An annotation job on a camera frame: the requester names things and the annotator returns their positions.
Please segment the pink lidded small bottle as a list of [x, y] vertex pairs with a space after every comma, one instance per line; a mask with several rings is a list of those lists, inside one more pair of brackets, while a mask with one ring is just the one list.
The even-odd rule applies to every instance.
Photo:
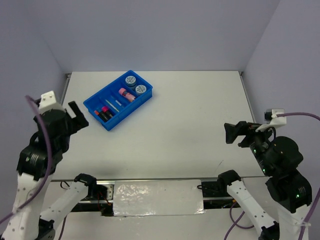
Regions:
[[126, 98], [129, 102], [133, 102], [136, 100], [136, 97], [123, 87], [118, 90], [118, 93], [124, 98]]

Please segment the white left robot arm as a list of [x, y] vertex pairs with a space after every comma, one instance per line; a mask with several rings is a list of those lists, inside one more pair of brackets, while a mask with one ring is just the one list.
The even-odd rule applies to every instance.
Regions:
[[75, 101], [68, 105], [74, 117], [61, 105], [50, 105], [40, 112], [40, 102], [31, 101], [38, 130], [19, 155], [16, 196], [11, 213], [1, 219], [8, 222], [0, 235], [2, 240], [52, 240], [57, 227], [80, 200], [97, 196], [97, 179], [80, 173], [58, 200], [42, 210], [49, 183], [69, 149], [71, 135], [89, 125]]

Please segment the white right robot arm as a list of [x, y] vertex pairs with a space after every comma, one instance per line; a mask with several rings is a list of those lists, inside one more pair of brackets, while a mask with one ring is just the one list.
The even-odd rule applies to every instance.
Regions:
[[217, 190], [230, 195], [247, 214], [260, 240], [307, 240], [309, 238], [309, 211], [312, 209], [312, 187], [297, 170], [303, 155], [294, 140], [276, 136], [275, 128], [261, 131], [260, 124], [240, 121], [225, 123], [225, 141], [232, 144], [243, 136], [240, 148], [250, 148], [262, 173], [268, 177], [267, 190], [277, 203], [278, 220], [272, 218], [249, 193], [235, 170], [218, 175]]

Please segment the pink capped black highlighter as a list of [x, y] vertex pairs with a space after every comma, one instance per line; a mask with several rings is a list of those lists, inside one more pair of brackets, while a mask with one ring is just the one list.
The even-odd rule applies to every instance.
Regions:
[[110, 112], [109, 108], [107, 106], [103, 106], [102, 112], [107, 116], [108, 119], [111, 119], [113, 117], [112, 112]]

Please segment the blue paint jar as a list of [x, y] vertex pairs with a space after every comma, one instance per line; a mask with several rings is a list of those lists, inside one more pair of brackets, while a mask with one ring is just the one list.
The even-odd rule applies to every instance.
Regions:
[[141, 96], [142, 94], [144, 94], [145, 92], [147, 91], [147, 87], [143, 84], [140, 84], [140, 85], [137, 85], [135, 87], [135, 93], [138, 95], [138, 96]]
[[137, 85], [137, 79], [136, 79], [136, 77], [133, 76], [133, 75], [127, 76], [127, 77], [125, 78], [125, 84], [126, 84], [129, 88], [131, 88], [131, 89], [135, 88], [136, 85]]

